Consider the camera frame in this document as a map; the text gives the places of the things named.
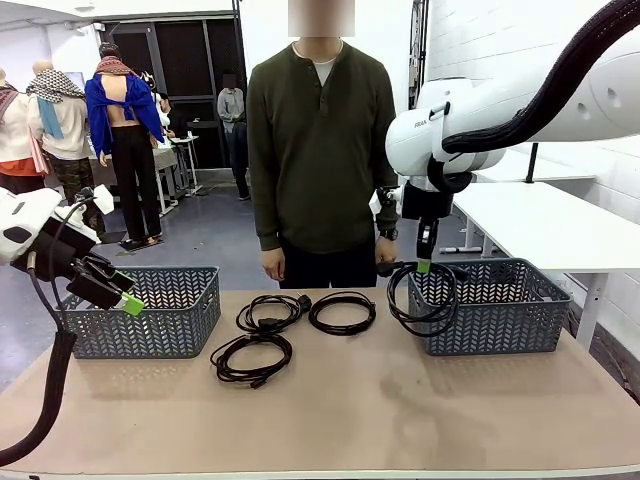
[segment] black cable sleeve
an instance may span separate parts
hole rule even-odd
[[[528,141],[565,107],[602,54],[639,24],[640,0],[609,2],[569,42],[529,105],[502,125],[451,135],[442,147],[451,154],[476,153]]]
[[[74,333],[67,331],[56,332],[49,360],[40,417],[26,437],[15,445],[0,451],[0,467],[10,465],[29,455],[42,443],[51,428],[53,428],[60,413],[67,368],[75,341],[76,335]]]

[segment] black cable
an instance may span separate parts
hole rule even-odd
[[[273,365],[251,369],[237,369],[229,365],[234,353],[252,345],[271,344],[282,351],[282,358]],[[209,361],[216,367],[216,375],[226,383],[248,383],[253,389],[260,388],[267,383],[269,378],[286,367],[293,356],[293,347],[280,335],[260,334],[242,335],[225,343],[211,354]]]
[[[289,311],[287,318],[260,318],[257,321],[253,318],[256,308],[263,305],[282,305]],[[293,325],[302,314],[311,308],[311,299],[307,295],[300,298],[293,298],[289,295],[260,295],[246,305],[236,317],[238,328],[249,333],[281,333],[287,327]]]
[[[442,277],[442,281],[444,283],[442,288],[446,286],[446,298],[444,301],[437,305],[430,313],[426,315],[422,315],[419,317],[414,317],[404,311],[402,311],[396,305],[396,289],[398,285],[409,274],[416,272],[418,269],[418,264],[416,262],[404,263],[399,270],[391,276],[389,280],[389,284],[387,286],[387,300],[389,301],[389,310],[391,311],[391,315],[393,315],[399,322],[402,327],[407,330],[412,335],[420,338],[433,338],[438,335],[442,335],[447,330],[449,330],[453,326],[453,322],[456,318],[456,313],[458,312],[459,302],[458,302],[458,278],[464,279],[466,272],[456,269],[453,270],[445,265],[441,265],[439,263],[432,263],[431,270],[429,275],[439,275]],[[414,327],[416,324],[426,323],[426,324],[435,324],[446,322],[444,326],[439,328],[436,331],[432,332],[422,332],[416,330]]]
[[[330,305],[339,303],[350,303],[360,305],[368,310],[369,316],[366,320],[353,325],[329,325],[318,319],[320,312]],[[376,304],[360,292],[336,292],[321,298],[311,307],[309,312],[309,322],[321,332],[339,337],[349,337],[368,330],[376,319]]]
[[[56,320],[56,325],[58,326],[58,330],[62,330],[63,329],[63,325],[67,323],[67,310],[64,308],[62,300],[60,299],[60,293],[58,292],[58,285],[56,284],[55,270],[53,268],[53,257],[55,255],[56,243],[58,243],[58,240],[60,240],[60,235],[62,234],[62,231],[64,230],[64,227],[66,227],[67,224],[69,223],[69,220],[71,219],[73,214],[80,207],[82,207],[83,205],[86,205],[87,203],[91,202],[92,200],[95,200],[95,198],[96,197],[86,198],[86,199],[82,200],[81,202],[78,202],[76,205],[74,205],[71,208],[71,210],[69,211],[69,213],[67,214],[65,219],[62,221],[62,223],[58,227],[58,230],[57,230],[55,236],[53,237],[53,241],[51,242],[51,248],[49,248],[49,280],[51,281],[51,288],[53,289],[53,296],[55,297],[56,302],[58,304],[58,310],[60,310],[60,317],[62,317],[62,320],[60,320],[59,318],[58,318],[58,320]]]

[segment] cable plug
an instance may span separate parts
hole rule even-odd
[[[280,322],[281,320],[278,320],[277,318],[261,318],[258,320],[258,327],[260,329],[269,329],[275,327]]]
[[[307,313],[311,310],[312,302],[308,295],[301,295],[300,298],[298,298],[298,303],[300,304],[301,313]]]

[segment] table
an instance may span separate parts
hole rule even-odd
[[[477,183],[487,182],[524,182],[529,171],[529,155],[507,150],[503,159],[494,167],[486,170],[478,170],[474,173],[474,181]],[[559,163],[550,162],[540,157],[536,159],[536,168],[533,174],[535,182],[551,182],[551,181],[584,181],[593,180],[596,176],[577,168],[568,167]],[[467,217],[467,226],[465,230],[464,247],[446,247],[440,250],[440,253],[480,253],[488,248],[485,243],[484,249],[473,246],[475,235],[475,225]]]
[[[454,202],[484,232],[483,255],[495,243],[543,271],[594,274],[578,330],[588,349],[609,273],[640,270],[640,225],[545,183],[476,183]]]
[[[369,331],[332,337],[301,321],[284,334],[292,363],[258,390],[218,382],[209,355],[238,335],[240,308],[268,292],[221,292],[222,317],[196,359],[72,360],[50,436],[0,476],[444,479],[640,471],[640,408],[569,335],[553,354],[429,357],[391,318],[384,289],[362,291],[378,305]],[[317,300],[327,292],[305,293]],[[268,308],[277,307],[264,315],[283,313]],[[365,313],[345,306],[323,315],[338,323]],[[240,368],[279,358],[267,347],[244,353]],[[33,425],[45,364],[36,361],[0,396],[0,445]]]
[[[111,160],[111,155],[107,155],[107,159]],[[171,175],[171,167],[178,164],[175,154],[170,148],[156,148],[153,150],[153,159],[155,161],[156,171],[156,183],[158,184],[158,197],[160,198],[160,216],[164,216],[173,210],[177,205],[177,200],[174,200],[175,184],[173,182],[173,176]],[[105,168],[100,165],[95,155],[89,157],[91,162],[91,170],[93,172],[93,180],[96,185],[112,186],[117,185],[116,174],[113,171],[113,163],[109,162]],[[169,204],[164,198],[164,190],[162,188],[162,178],[167,183]]]
[[[186,145],[189,149],[189,163],[191,167],[191,176],[193,177],[193,187],[190,188],[190,195],[195,196],[196,193],[202,188],[202,185],[198,185],[198,177],[196,176],[196,167],[195,162],[193,160],[193,142],[200,137],[193,136],[188,138],[170,138],[169,143],[173,145]]]

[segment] gray floor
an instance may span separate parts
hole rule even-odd
[[[215,265],[224,290],[275,289],[260,265],[260,249],[250,202],[239,202],[234,189],[214,189],[208,196],[185,199],[162,219],[165,243],[126,254],[116,245],[96,251],[115,265]],[[124,230],[118,211],[107,217],[109,231]],[[452,216],[442,222],[439,244],[464,243],[463,224]],[[400,258],[415,258],[417,222],[401,221]],[[0,391],[52,343],[54,326],[38,302],[29,278],[0,267]]]

